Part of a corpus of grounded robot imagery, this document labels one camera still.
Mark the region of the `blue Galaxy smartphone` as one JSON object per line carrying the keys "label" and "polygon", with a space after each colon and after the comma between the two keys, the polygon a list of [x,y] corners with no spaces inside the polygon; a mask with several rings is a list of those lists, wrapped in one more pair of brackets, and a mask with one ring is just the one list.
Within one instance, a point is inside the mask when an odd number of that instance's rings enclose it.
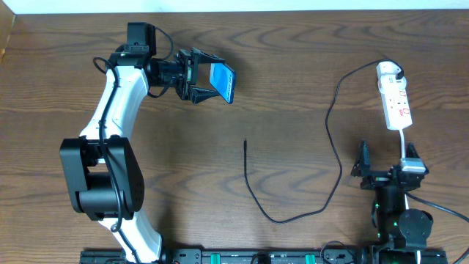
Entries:
{"label": "blue Galaxy smartphone", "polygon": [[210,84],[228,104],[234,101],[236,80],[237,74],[228,64],[210,65]]}

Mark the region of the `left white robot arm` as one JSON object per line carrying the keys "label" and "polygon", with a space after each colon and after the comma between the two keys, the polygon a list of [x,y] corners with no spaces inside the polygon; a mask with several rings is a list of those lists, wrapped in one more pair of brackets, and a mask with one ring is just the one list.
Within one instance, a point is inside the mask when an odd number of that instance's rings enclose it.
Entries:
{"label": "left white robot arm", "polygon": [[127,42],[108,59],[97,56],[106,87],[92,119],[79,137],[64,139],[59,150],[75,212],[86,214],[111,231],[123,248],[110,261],[171,263],[162,236],[144,212],[144,178],[130,145],[141,102],[174,88],[194,104],[221,96],[234,100],[236,72],[225,59],[198,48],[156,56],[156,26],[128,24]]}

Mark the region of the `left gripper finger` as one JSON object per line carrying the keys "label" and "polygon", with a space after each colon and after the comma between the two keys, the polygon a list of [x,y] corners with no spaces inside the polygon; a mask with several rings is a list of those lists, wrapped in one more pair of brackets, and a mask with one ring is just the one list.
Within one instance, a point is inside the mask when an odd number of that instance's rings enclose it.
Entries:
{"label": "left gripper finger", "polygon": [[217,97],[220,93],[216,90],[205,89],[200,87],[189,87],[189,99],[192,103],[201,103],[202,101]]}
{"label": "left gripper finger", "polygon": [[191,48],[191,65],[196,66],[200,64],[223,64],[225,59],[216,56],[215,54],[207,54],[198,48]]}

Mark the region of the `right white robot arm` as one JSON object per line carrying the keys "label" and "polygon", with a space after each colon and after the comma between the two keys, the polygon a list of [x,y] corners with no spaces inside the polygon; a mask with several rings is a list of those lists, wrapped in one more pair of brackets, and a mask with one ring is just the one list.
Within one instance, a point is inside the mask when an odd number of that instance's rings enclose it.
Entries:
{"label": "right white robot arm", "polygon": [[426,248],[432,231],[432,215],[408,208],[406,193],[420,188],[429,170],[413,144],[407,145],[405,153],[408,157],[388,171],[375,171],[371,168],[366,141],[360,143],[351,175],[362,179],[362,189],[375,193],[372,224],[377,228],[379,239],[361,250],[357,257],[360,263],[417,263],[417,251]]}

